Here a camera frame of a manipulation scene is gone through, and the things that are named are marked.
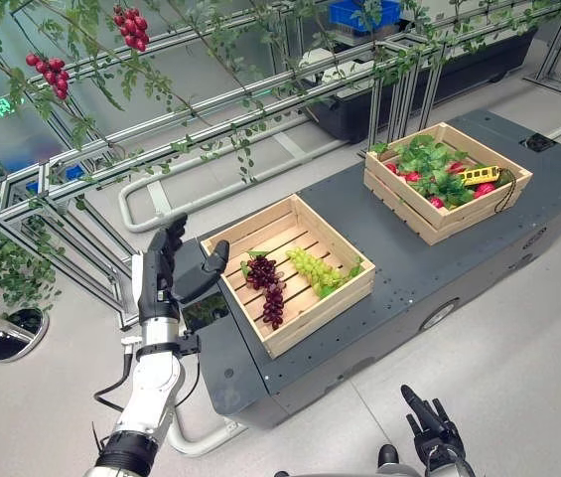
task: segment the yellow toy bus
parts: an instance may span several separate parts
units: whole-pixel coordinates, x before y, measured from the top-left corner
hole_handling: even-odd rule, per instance
[[[474,186],[476,184],[482,184],[483,182],[494,182],[498,180],[500,170],[498,166],[490,166],[473,171],[460,172],[459,175],[463,179],[464,185]]]

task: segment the green exit sign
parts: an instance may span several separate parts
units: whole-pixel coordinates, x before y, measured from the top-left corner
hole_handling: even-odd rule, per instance
[[[0,117],[8,116],[14,112],[15,108],[11,102],[6,97],[0,97]]]

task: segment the cable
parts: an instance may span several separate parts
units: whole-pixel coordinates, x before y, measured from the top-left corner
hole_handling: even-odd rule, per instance
[[[197,354],[197,378],[194,381],[194,385],[190,389],[190,392],[184,398],[182,398],[179,402],[174,404],[174,409],[176,409],[178,406],[180,406],[182,403],[184,403],[186,400],[188,400],[188,398],[192,395],[194,390],[197,388],[197,384],[199,383],[199,378],[200,377],[201,377],[201,360],[199,360],[199,355]]]
[[[111,407],[114,410],[118,410],[119,412],[123,412],[123,407],[115,404],[114,402],[110,402],[109,400],[104,399],[103,397],[101,397],[101,395],[107,395],[108,393],[110,393],[113,390],[116,390],[123,383],[125,383],[125,380],[127,380],[128,376],[130,376],[130,368],[132,368],[132,354],[131,353],[130,354],[124,354],[123,355],[123,375],[121,376],[121,379],[119,381],[117,381],[114,385],[106,388],[105,390],[101,390],[101,391],[96,392],[92,396],[94,398],[94,400],[96,400],[97,402],[100,402],[104,405],[107,405],[108,407]]]

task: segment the blue crate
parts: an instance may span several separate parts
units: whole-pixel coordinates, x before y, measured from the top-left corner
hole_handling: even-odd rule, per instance
[[[374,24],[373,30],[399,21],[399,4],[397,2],[382,1],[381,9],[381,22],[379,22],[379,25]],[[351,18],[357,10],[360,10],[360,7],[352,0],[334,3],[329,6],[329,22],[346,25],[361,33],[368,32],[360,17]]]

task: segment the wooden box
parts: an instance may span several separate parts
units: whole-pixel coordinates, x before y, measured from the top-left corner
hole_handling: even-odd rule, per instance
[[[410,187],[403,177],[397,176],[385,166],[398,161],[399,156],[393,150],[396,146],[408,144],[419,134],[432,135],[436,142],[442,142],[452,151],[467,152],[468,157],[462,161],[467,165],[481,164],[509,169],[516,178],[516,185],[503,209],[513,206],[531,179],[531,172],[443,122],[390,143],[389,150],[382,154],[368,152],[364,184],[430,245],[492,216],[496,206],[502,205],[503,198],[509,194],[511,184],[505,184],[451,211],[444,207],[437,209]]]
[[[271,358],[280,356],[372,291],[374,265],[296,195],[203,240],[201,245],[209,253],[223,239],[229,242],[230,250],[221,279]],[[286,255],[297,246],[342,273],[348,273],[360,258],[362,272],[320,299]],[[249,260],[250,250],[268,251],[267,258],[276,260],[276,270],[284,272],[283,324],[275,331],[262,321],[262,290],[245,286],[240,262]]]

